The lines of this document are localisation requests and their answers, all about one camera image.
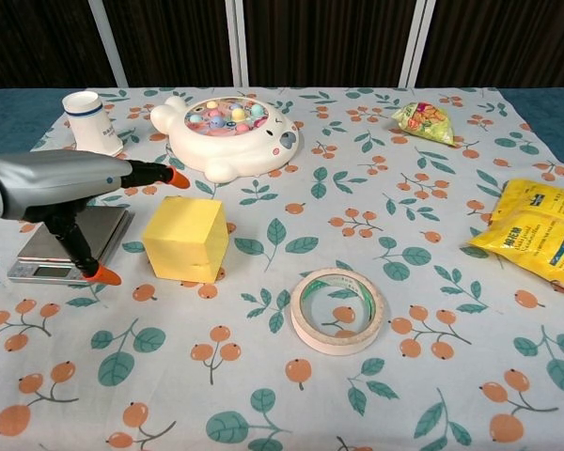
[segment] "candy bag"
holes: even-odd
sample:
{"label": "candy bag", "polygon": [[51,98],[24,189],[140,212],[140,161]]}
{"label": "candy bag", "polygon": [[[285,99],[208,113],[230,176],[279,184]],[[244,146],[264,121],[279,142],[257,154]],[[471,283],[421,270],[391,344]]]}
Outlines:
{"label": "candy bag", "polygon": [[409,134],[453,146],[449,117],[441,108],[424,102],[409,103],[395,112],[393,118]]}
{"label": "candy bag", "polygon": [[512,180],[492,221],[470,244],[564,287],[564,189]]}

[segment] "orange gripper tip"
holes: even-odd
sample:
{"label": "orange gripper tip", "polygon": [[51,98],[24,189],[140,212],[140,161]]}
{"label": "orange gripper tip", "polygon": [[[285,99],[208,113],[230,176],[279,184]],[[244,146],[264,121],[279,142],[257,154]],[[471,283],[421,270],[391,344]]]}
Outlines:
{"label": "orange gripper tip", "polygon": [[190,180],[180,174],[175,167],[168,166],[168,168],[173,171],[173,178],[167,183],[168,185],[173,185],[182,190],[185,190],[190,186]]}
{"label": "orange gripper tip", "polygon": [[112,272],[103,265],[98,267],[98,270],[92,277],[84,277],[88,282],[98,282],[106,285],[121,285],[121,277],[116,272]]}

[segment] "dark curtain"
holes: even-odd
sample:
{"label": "dark curtain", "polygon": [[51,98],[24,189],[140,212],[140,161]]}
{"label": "dark curtain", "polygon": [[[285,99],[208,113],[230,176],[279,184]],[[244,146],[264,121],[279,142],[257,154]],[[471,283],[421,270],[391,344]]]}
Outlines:
{"label": "dark curtain", "polygon": [[564,86],[564,0],[437,0],[417,86]]}
{"label": "dark curtain", "polygon": [[224,0],[104,0],[130,86],[231,86]]}
{"label": "dark curtain", "polygon": [[114,85],[87,0],[0,0],[0,87]]}
{"label": "dark curtain", "polygon": [[397,86],[415,0],[244,0],[253,86]]}

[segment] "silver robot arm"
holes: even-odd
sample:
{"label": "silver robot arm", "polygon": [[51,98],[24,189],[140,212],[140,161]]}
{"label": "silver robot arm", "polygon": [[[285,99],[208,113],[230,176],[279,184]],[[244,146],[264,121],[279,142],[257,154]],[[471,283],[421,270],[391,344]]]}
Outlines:
{"label": "silver robot arm", "polygon": [[0,218],[43,222],[86,280],[119,285],[119,276],[91,255],[75,215],[97,195],[155,181],[182,189],[190,186],[175,168],[158,163],[125,161],[79,150],[2,154]]}

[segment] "roll of tape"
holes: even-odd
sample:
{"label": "roll of tape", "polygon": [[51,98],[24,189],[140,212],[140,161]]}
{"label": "roll of tape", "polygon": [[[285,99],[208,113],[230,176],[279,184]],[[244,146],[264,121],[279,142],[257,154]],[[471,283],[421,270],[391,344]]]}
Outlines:
{"label": "roll of tape", "polygon": [[[324,287],[341,287],[355,293],[367,313],[365,329],[352,336],[336,337],[315,329],[306,319],[304,306],[314,292]],[[383,323],[383,296],[369,280],[339,268],[312,272],[296,286],[290,298],[290,319],[299,337],[311,348],[330,355],[349,355],[364,350],[378,336]]]}

